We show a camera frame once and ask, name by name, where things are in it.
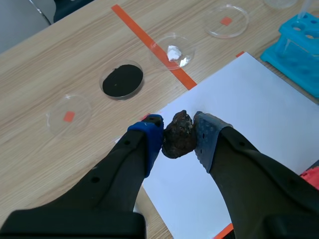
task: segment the black powder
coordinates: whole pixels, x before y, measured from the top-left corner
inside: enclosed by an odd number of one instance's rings
[[[110,97],[123,97],[134,92],[143,80],[143,72],[134,65],[116,68],[104,81],[103,92]]]

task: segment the screw hole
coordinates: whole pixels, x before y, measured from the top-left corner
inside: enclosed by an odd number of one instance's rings
[[[100,178],[99,177],[93,177],[92,179],[91,179],[91,182],[92,183],[98,183],[100,181]]]

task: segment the red object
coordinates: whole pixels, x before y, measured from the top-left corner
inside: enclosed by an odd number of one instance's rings
[[[234,227],[232,224],[229,224],[227,227],[224,228],[217,236],[215,236],[213,239],[223,239],[227,234],[229,234],[232,230],[234,230]]]
[[[245,52],[244,51],[242,51],[242,52],[239,52],[237,55],[236,55],[236,57],[240,57],[242,54],[244,54]]]
[[[149,116],[149,115],[150,115],[150,113],[144,115],[143,118],[141,118],[141,121],[142,121],[142,120],[145,120],[145,118],[146,118],[147,116]]]
[[[232,23],[232,21],[233,21],[233,19],[231,19],[230,17],[226,16],[220,21],[220,23],[225,25],[225,26],[228,26],[229,24]]]
[[[74,116],[75,116],[75,113],[73,111],[68,111],[67,113],[65,113],[63,120],[65,122],[71,123],[74,119]]]
[[[319,167],[318,166],[315,168],[308,169],[306,172],[302,173],[300,176],[319,190]]]
[[[148,47],[149,50],[160,60],[166,67],[174,68],[177,66],[176,62],[170,62],[163,49],[158,46],[153,39],[140,27],[136,22],[119,6],[111,7],[113,12],[135,33],[135,35]],[[192,89],[197,85],[195,81],[182,69],[170,70],[173,75],[188,89]]]

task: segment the orange tape strip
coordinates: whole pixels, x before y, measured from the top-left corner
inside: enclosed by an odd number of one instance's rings
[[[233,225],[229,224],[227,227],[225,227],[224,230],[222,230],[217,236],[214,237],[214,239],[223,239],[227,234],[229,234],[233,230]]]
[[[240,57],[242,54],[244,54],[245,52],[244,51],[242,51],[242,52],[239,52],[237,55],[236,55],[236,57]]]
[[[113,12],[116,13],[116,15],[132,30],[132,32],[135,33],[135,35],[149,48],[149,50],[152,51],[152,53],[163,62],[164,65],[166,65],[168,68],[176,67],[175,62],[170,62],[167,58],[167,54],[163,49],[161,49],[154,41],[151,39],[151,37],[143,30],[140,26],[134,22],[134,20],[119,6],[114,5],[111,7]],[[178,80],[188,89],[192,89],[194,86],[196,86],[196,82],[193,81],[192,78],[190,78],[189,75],[182,69],[176,69],[171,70],[173,75],[178,78]]]

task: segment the petri dish with black powder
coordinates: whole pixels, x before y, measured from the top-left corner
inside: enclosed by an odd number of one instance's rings
[[[114,100],[126,100],[143,86],[143,71],[134,61],[125,61],[105,72],[100,80],[101,90]]]

